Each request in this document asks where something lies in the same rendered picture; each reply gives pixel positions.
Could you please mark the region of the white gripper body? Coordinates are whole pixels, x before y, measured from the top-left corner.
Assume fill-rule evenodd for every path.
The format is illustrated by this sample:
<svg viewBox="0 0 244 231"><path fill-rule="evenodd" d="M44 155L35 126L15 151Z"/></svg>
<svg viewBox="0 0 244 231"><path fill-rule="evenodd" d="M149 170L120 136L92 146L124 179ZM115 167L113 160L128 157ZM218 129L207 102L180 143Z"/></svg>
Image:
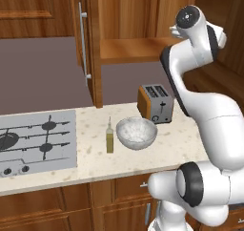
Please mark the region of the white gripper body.
<svg viewBox="0 0 244 231"><path fill-rule="evenodd" d="M181 39L184 38L184 35L181 34L181 33L178 31L176 25L173 25L173 26L170 27L170 32L171 32L172 36L175 37L175 38L181 38Z"/></svg>

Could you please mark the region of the grey mixing bowl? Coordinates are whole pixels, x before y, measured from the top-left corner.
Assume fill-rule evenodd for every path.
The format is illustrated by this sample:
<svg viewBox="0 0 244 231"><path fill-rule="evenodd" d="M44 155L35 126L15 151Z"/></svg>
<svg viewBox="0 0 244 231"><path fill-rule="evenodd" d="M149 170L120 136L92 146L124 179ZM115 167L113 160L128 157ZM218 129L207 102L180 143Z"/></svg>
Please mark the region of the grey mixing bowl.
<svg viewBox="0 0 244 231"><path fill-rule="evenodd" d="M116 135L125 147L137 151L153 144L157 137L157 127L146 118L127 117L117 123Z"/></svg>

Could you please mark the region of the olive oil bottle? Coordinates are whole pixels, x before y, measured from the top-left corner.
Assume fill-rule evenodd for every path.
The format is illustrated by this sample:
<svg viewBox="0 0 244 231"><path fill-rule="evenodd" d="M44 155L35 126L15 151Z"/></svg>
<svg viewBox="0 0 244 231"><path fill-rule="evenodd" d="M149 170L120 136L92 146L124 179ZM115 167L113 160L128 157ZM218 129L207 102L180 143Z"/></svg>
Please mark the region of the olive oil bottle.
<svg viewBox="0 0 244 231"><path fill-rule="evenodd" d="M112 122L111 117L109 119L108 128L106 130L106 143L107 143L107 153L113 153L113 129L112 129Z"/></svg>

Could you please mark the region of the wooden base cabinet door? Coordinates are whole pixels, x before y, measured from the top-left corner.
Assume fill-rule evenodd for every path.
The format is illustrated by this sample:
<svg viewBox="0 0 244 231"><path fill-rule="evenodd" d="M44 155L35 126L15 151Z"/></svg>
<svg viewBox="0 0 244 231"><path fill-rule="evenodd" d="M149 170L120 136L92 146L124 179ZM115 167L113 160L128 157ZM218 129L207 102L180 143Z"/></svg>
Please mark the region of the wooden base cabinet door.
<svg viewBox="0 0 244 231"><path fill-rule="evenodd" d="M147 203L151 204L151 216L145 225ZM102 211L102 231L148 231L154 218L156 201L152 198L123 202Z"/></svg>
<svg viewBox="0 0 244 231"><path fill-rule="evenodd" d="M88 185L0 197L0 231L92 231Z"/></svg>

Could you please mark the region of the silver and orange toaster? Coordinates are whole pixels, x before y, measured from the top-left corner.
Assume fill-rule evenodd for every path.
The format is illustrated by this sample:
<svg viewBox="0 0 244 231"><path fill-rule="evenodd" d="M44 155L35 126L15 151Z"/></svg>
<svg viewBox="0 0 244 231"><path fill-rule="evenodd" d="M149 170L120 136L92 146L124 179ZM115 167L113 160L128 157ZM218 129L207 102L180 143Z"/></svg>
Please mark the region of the silver and orange toaster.
<svg viewBox="0 0 244 231"><path fill-rule="evenodd" d="M137 93L137 109L154 124L170 123L173 98L162 84L141 85Z"/></svg>

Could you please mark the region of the wooden drawer front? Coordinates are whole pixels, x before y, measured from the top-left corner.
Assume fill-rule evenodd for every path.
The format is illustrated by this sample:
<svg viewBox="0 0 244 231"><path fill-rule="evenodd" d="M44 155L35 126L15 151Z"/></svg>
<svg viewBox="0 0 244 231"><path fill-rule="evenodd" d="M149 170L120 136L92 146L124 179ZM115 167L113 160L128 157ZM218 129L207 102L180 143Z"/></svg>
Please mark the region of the wooden drawer front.
<svg viewBox="0 0 244 231"><path fill-rule="evenodd" d="M141 188L140 184L148 182L149 174L117 178L114 181L114 201L130 201L149 195L148 187Z"/></svg>

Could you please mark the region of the grey gas hob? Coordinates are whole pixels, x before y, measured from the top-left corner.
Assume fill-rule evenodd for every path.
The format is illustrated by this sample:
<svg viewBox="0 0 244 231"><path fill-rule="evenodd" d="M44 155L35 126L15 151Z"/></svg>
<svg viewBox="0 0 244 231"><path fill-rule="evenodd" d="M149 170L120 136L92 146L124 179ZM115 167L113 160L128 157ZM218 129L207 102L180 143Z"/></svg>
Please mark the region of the grey gas hob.
<svg viewBox="0 0 244 231"><path fill-rule="evenodd" d="M27 173L21 173L23 166ZM0 115L0 178L77 166L76 112ZM9 175L4 170L11 168Z"/></svg>

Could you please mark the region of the open wooden wall cabinet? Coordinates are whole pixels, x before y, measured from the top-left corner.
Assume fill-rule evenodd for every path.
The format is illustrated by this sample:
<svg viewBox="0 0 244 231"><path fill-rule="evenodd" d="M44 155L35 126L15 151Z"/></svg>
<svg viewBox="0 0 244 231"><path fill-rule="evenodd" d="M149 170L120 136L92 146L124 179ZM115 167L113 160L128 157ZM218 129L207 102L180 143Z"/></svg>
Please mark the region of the open wooden wall cabinet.
<svg viewBox="0 0 244 231"><path fill-rule="evenodd" d="M216 22L227 11L227 0L204 0L210 11L216 4ZM178 40L169 27L182 7L196 0L98 0L100 57L104 64L148 62L158 59L161 49Z"/></svg>

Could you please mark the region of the closed wooden wall cabinet door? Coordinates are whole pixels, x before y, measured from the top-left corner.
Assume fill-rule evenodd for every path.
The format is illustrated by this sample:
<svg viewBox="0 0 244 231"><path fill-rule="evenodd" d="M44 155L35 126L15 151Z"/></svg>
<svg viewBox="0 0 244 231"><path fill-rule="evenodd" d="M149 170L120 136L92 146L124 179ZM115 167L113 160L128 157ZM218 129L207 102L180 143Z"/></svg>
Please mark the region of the closed wooden wall cabinet door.
<svg viewBox="0 0 244 231"><path fill-rule="evenodd" d="M0 39L73 36L71 0L0 0Z"/></svg>

